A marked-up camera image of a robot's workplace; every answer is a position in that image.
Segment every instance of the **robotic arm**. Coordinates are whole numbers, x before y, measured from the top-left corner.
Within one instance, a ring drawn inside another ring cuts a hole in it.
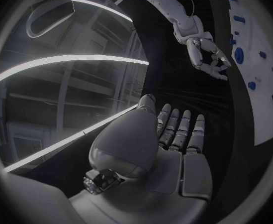
[[[198,16],[188,16],[177,0],[146,0],[155,6],[173,24],[177,41],[186,45],[194,68],[208,73],[210,76],[227,81],[227,77],[219,72],[231,67],[223,52],[213,42],[210,32],[204,32]],[[200,49],[213,53],[211,65],[203,63]],[[217,67],[219,59],[223,66]]]

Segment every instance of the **white robotic arm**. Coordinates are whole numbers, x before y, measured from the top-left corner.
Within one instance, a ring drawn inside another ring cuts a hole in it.
[[[177,0],[147,0],[154,5],[173,24],[174,35],[182,45],[187,45],[192,65],[208,73],[210,76],[227,81],[227,77],[219,72],[230,67],[231,64],[223,52],[213,42],[210,32],[204,32],[203,25],[198,16],[188,16],[181,3]],[[200,49],[212,52],[211,65],[203,63]],[[223,66],[217,67],[218,60]]]

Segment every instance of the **curved light strip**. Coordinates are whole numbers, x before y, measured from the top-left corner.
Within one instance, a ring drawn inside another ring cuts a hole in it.
[[[58,142],[58,143],[55,143],[55,144],[51,145],[48,148],[45,148],[45,149],[43,149],[43,150],[41,150],[41,151],[39,151],[37,153],[34,153],[33,155],[31,155],[31,156],[29,156],[29,157],[27,157],[25,159],[20,160],[17,163],[14,163],[14,164],[4,168],[4,170],[6,172],[10,172],[10,171],[12,171],[12,170],[14,170],[16,168],[19,168],[19,167],[23,166],[24,164],[27,164],[27,163],[29,163],[31,161],[34,161],[35,159],[40,158],[43,155],[45,155],[47,153],[50,153],[50,152],[56,150],[57,148],[60,148],[60,147],[64,146],[65,144],[70,143],[71,141],[84,136],[85,134],[93,131],[94,129],[99,128],[102,125],[105,125],[106,123],[114,120],[115,118],[118,118],[119,116],[125,114],[126,112],[128,112],[128,111],[130,111],[130,110],[132,110],[132,109],[134,109],[136,107],[137,107],[137,105],[134,105],[134,106],[132,106],[132,107],[120,112],[120,113],[117,113],[117,114],[113,115],[112,117],[109,117],[109,118],[107,118],[107,119],[105,119],[105,120],[103,120],[103,121],[101,121],[99,123],[96,123],[95,125],[93,125],[93,126],[91,126],[89,128],[86,128],[85,130],[82,130],[82,131],[80,131],[80,132],[78,132],[78,133],[76,133],[76,134],[74,134],[74,135],[72,135],[72,136]]]
[[[113,9],[107,7],[107,6],[103,6],[103,5],[101,5],[101,4],[95,3],[95,2],[93,2],[93,1],[88,1],[88,0],[72,0],[72,1],[78,1],[78,2],[83,2],[83,3],[86,3],[86,4],[98,6],[98,7],[100,7],[100,8],[103,8],[103,9],[105,9],[105,10],[108,10],[108,11],[110,11],[110,12],[113,12],[113,13],[115,13],[115,14],[117,14],[117,15],[119,15],[119,16],[125,18],[125,19],[127,19],[128,21],[132,22],[131,18],[127,17],[126,15],[124,15],[124,14],[122,14],[122,13],[116,11],[116,10],[113,10]]]
[[[46,65],[55,62],[64,62],[64,61],[78,61],[78,60],[103,60],[103,61],[124,61],[124,62],[131,62],[131,63],[138,63],[148,65],[149,62],[147,61],[140,61],[131,58],[125,57],[118,57],[118,56],[104,56],[104,55],[64,55],[64,56],[52,56],[41,58],[38,60],[29,61],[18,66],[14,66],[3,73],[0,74],[0,81],[3,79],[14,75],[17,72],[24,71],[26,69]]]

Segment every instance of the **led light strip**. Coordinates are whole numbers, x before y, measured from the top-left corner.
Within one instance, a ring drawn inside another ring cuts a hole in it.
[[[83,2],[83,3],[86,3],[86,4],[98,6],[98,7],[100,7],[100,8],[103,8],[103,9],[105,9],[105,10],[108,10],[108,11],[110,11],[110,12],[113,12],[113,13],[115,13],[115,14],[117,14],[117,15],[119,15],[119,16],[125,18],[125,19],[127,19],[128,21],[132,22],[131,18],[127,17],[126,15],[124,15],[124,14],[122,14],[122,13],[116,11],[116,10],[113,10],[113,9],[107,7],[107,6],[103,6],[103,5],[101,5],[101,4],[95,3],[95,2],[93,2],[93,1],[88,1],[88,0],[72,0],[72,1],[78,1],[78,2]]]
[[[125,58],[125,57],[117,57],[117,56],[104,56],[104,55],[52,56],[52,57],[46,57],[46,58],[41,58],[38,60],[29,61],[20,65],[14,66],[0,74],[0,81],[2,81],[3,79],[11,75],[14,75],[17,72],[24,71],[32,67],[46,65],[46,64],[55,63],[55,62],[78,61],[78,60],[123,61],[123,62],[131,62],[131,63],[144,64],[144,65],[149,64],[149,62],[147,61],[140,61],[140,60]]]
[[[60,148],[60,147],[64,146],[65,144],[70,143],[71,141],[84,136],[85,134],[93,131],[94,129],[99,128],[102,125],[105,125],[106,123],[114,120],[115,118],[118,118],[119,116],[125,114],[126,112],[128,112],[128,111],[130,111],[130,110],[132,110],[132,109],[134,109],[136,107],[137,107],[137,105],[134,105],[134,106],[132,106],[132,107],[120,112],[120,113],[117,113],[117,114],[113,115],[112,117],[109,117],[109,118],[107,118],[107,119],[105,119],[105,120],[103,120],[103,121],[101,121],[99,123],[96,123],[95,125],[93,125],[93,126],[91,126],[89,128],[86,128],[85,130],[82,130],[82,131],[80,131],[80,132],[78,132],[78,133],[76,133],[76,134],[74,134],[74,135],[72,135],[72,136],[70,136],[70,137],[68,137],[66,139],[63,139],[62,141],[60,141],[58,143],[55,143],[55,144],[51,145],[48,148],[45,148],[45,149],[43,149],[43,150],[41,150],[41,151],[39,151],[37,153],[34,153],[33,155],[31,155],[31,156],[29,156],[29,157],[27,157],[25,159],[20,160],[17,163],[14,163],[14,164],[4,168],[4,170],[6,172],[10,172],[10,171],[12,171],[12,170],[14,170],[16,168],[19,168],[19,167],[23,166],[24,164],[27,164],[27,163],[29,163],[31,161],[34,161],[35,159],[40,158],[43,155],[45,155],[47,153],[50,153],[50,152],[56,150],[57,148]]]

